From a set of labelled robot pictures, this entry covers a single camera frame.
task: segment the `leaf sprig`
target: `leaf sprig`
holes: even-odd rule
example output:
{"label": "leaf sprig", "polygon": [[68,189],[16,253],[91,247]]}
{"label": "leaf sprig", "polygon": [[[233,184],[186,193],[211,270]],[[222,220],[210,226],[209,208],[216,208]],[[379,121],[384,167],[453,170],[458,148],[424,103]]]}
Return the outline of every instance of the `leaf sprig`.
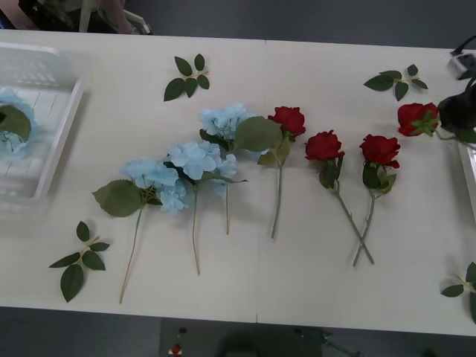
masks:
{"label": "leaf sprig", "polygon": [[428,86],[423,82],[418,75],[418,68],[411,65],[407,68],[408,78],[403,79],[402,73],[399,71],[383,71],[378,76],[369,79],[364,83],[364,86],[374,91],[387,91],[395,85],[395,98],[400,101],[408,92],[411,83],[421,89],[428,89]]}
{"label": "leaf sprig", "polygon": [[89,228],[84,222],[80,222],[76,228],[76,235],[81,242],[85,244],[82,251],[68,255],[57,262],[51,264],[50,268],[66,268],[61,276],[61,292],[66,302],[70,302],[78,292],[80,292],[84,283],[84,273],[81,264],[91,270],[106,270],[103,261],[97,254],[99,251],[105,251],[109,244],[98,242],[99,236],[91,242]]}
{"label": "leaf sprig", "polygon": [[187,60],[180,57],[175,57],[175,60],[177,68],[179,69],[178,71],[183,74],[186,79],[179,77],[169,82],[165,88],[164,102],[174,100],[180,97],[184,92],[187,93],[187,96],[190,98],[193,93],[195,93],[197,86],[203,89],[210,88],[210,81],[206,77],[208,71],[205,70],[205,58],[203,58],[201,54],[197,54],[193,61],[198,71],[197,74],[193,74],[192,66]]}
{"label": "leaf sprig", "polygon": [[461,277],[456,276],[456,280],[460,284],[448,286],[441,292],[441,295],[447,298],[455,298],[464,293],[465,289],[469,291],[469,309],[471,311],[471,317],[476,324],[476,264],[469,264],[466,269],[466,278],[463,280]]}

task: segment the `white tabletop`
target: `white tabletop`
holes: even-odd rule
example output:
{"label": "white tabletop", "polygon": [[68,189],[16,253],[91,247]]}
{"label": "white tabletop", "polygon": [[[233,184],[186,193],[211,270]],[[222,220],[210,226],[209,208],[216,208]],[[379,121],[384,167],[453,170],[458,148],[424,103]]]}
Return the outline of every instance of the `white tabletop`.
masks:
{"label": "white tabletop", "polygon": [[[0,41],[65,50],[89,76],[42,218],[0,234],[0,305],[177,318],[256,321],[321,327],[476,335],[466,300],[440,295],[451,274],[475,259],[476,224],[455,146],[403,138],[399,104],[362,83],[379,71],[415,63],[430,90],[402,102],[427,103],[463,90],[446,71],[448,51],[231,39],[81,35],[0,31]],[[198,52],[210,68],[210,91],[162,101],[177,75],[174,56]],[[119,178],[131,158],[166,154],[198,138],[199,111],[243,102],[258,114],[300,106],[307,132],[286,162],[277,239],[273,169],[242,161],[249,182],[233,186],[231,234],[222,202],[202,200],[196,276],[190,215],[148,210],[122,305],[118,294],[132,246],[135,216],[108,217],[90,192]],[[358,148],[367,134],[397,135],[401,168],[393,191],[376,203],[368,247],[352,267],[356,237],[335,198],[303,158],[303,143],[334,129],[346,152],[342,196],[362,228],[369,197]],[[107,270],[89,272],[66,303],[60,270],[48,265],[74,252],[80,220],[110,239]]]}

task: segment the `black object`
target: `black object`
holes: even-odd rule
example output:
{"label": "black object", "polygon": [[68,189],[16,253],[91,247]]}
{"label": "black object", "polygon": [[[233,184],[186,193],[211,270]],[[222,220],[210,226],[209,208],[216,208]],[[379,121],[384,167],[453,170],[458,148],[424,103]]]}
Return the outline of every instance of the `black object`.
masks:
{"label": "black object", "polygon": [[466,90],[458,95],[448,97],[439,105],[441,127],[449,132],[473,129],[476,126],[476,86],[471,78]]}
{"label": "black object", "polygon": [[7,16],[0,10],[0,29],[16,30],[15,26],[7,18]]}

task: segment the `white plastic basket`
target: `white plastic basket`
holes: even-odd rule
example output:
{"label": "white plastic basket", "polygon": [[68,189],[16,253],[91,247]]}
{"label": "white plastic basket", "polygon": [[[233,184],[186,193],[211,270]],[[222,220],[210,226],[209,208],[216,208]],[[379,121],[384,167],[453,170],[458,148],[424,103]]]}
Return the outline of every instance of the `white plastic basket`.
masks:
{"label": "white plastic basket", "polygon": [[0,88],[14,90],[33,107],[41,131],[32,155],[14,163],[0,158],[0,201],[34,207],[46,197],[83,83],[53,48],[0,42]]}

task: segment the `light blue hydrangea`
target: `light blue hydrangea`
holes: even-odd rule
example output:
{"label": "light blue hydrangea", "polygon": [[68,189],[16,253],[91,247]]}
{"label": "light blue hydrangea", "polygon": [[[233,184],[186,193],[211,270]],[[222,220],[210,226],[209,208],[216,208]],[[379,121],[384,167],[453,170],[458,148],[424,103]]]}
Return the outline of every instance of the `light blue hydrangea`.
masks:
{"label": "light blue hydrangea", "polygon": [[204,171],[213,172],[216,169],[219,158],[219,146],[204,141],[200,145],[192,140],[183,145],[172,145],[169,147],[169,156],[177,167],[183,167],[185,175],[192,180],[199,180]]}
{"label": "light blue hydrangea", "polygon": [[[218,173],[224,177],[229,179],[233,178],[237,174],[237,158],[235,155],[228,154],[226,155],[226,159],[221,162],[221,164],[216,168],[215,173]],[[226,187],[229,183],[223,180],[212,180],[213,184],[213,191],[221,196],[226,196]]]}
{"label": "light blue hydrangea", "polygon": [[237,103],[224,109],[203,109],[200,121],[208,134],[232,141],[237,127],[254,116],[256,115],[246,110],[242,103]]}
{"label": "light blue hydrangea", "polygon": [[0,90],[0,106],[6,105],[14,106],[23,112],[31,122],[31,131],[27,141],[12,132],[0,132],[0,154],[3,159],[14,162],[31,154],[32,146],[38,140],[39,128],[35,121],[33,108],[11,89]]}
{"label": "light blue hydrangea", "polygon": [[177,170],[166,167],[163,161],[153,161],[150,158],[132,160],[123,166],[120,173],[130,176],[139,188],[175,186],[179,179]]}
{"label": "light blue hydrangea", "polygon": [[170,214],[176,214],[184,208],[188,208],[187,190],[181,180],[175,186],[163,186],[157,197],[161,200],[161,210]]}

